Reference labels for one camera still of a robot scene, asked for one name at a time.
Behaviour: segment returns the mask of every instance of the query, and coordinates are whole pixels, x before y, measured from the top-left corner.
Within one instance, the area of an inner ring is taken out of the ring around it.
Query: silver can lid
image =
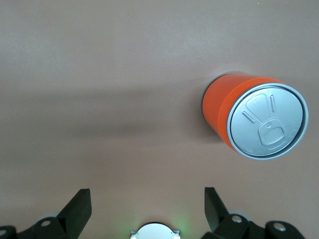
[[[232,107],[227,132],[242,155],[268,160],[293,149],[305,134],[309,113],[294,88],[266,83],[244,93]]]

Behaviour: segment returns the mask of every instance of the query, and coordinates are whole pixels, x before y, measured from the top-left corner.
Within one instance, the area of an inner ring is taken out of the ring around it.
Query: can rim
[[[235,143],[235,141],[232,137],[230,125],[231,125],[233,114],[234,114],[235,110],[237,109],[238,105],[249,94],[251,94],[255,91],[258,91],[258,90],[267,89],[267,88],[271,88],[271,87],[276,87],[276,88],[281,88],[281,89],[287,90],[290,93],[292,93],[294,96],[297,97],[297,99],[299,100],[299,102],[302,106],[302,109],[303,109],[303,120],[302,120],[300,129],[299,129],[298,133],[296,134],[296,136],[294,137],[294,139],[287,146],[285,146],[284,148],[282,148],[281,150],[279,150],[275,153],[268,154],[268,155],[262,155],[262,156],[246,153],[237,146],[237,144]],[[297,146],[297,144],[301,141],[301,139],[304,137],[304,135],[306,133],[308,122],[309,122],[309,111],[308,111],[307,103],[306,103],[305,99],[303,98],[303,96],[296,89],[294,89],[291,86],[287,86],[287,85],[281,84],[281,83],[265,83],[265,84],[260,84],[260,85],[254,86],[253,88],[251,88],[248,91],[246,91],[245,93],[243,93],[241,95],[241,97],[239,97],[235,101],[234,105],[232,106],[232,108],[229,112],[228,119],[227,119],[227,134],[228,134],[228,138],[230,140],[231,145],[241,155],[248,157],[248,158],[251,158],[251,159],[255,159],[255,160],[271,160],[271,159],[278,158],[278,157],[288,153],[289,151],[291,151],[293,148],[295,148]]]

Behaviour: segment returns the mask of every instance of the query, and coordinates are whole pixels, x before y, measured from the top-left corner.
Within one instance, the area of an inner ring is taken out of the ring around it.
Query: metal lid
[[[230,112],[227,132],[234,148],[258,160],[279,157],[305,134],[309,113],[304,98],[292,87],[267,83],[240,97]]]

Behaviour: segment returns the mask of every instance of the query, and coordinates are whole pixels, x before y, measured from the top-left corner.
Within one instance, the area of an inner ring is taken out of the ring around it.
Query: can
[[[207,123],[230,148],[256,160],[291,151],[309,121],[306,101],[297,90],[274,78],[241,73],[213,81],[202,110]]]

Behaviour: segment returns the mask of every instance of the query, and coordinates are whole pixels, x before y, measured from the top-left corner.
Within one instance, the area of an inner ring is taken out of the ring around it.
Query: can lid
[[[308,109],[304,98],[280,83],[256,86],[230,111],[227,133],[242,155],[267,160],[290,151],[305,134]]]

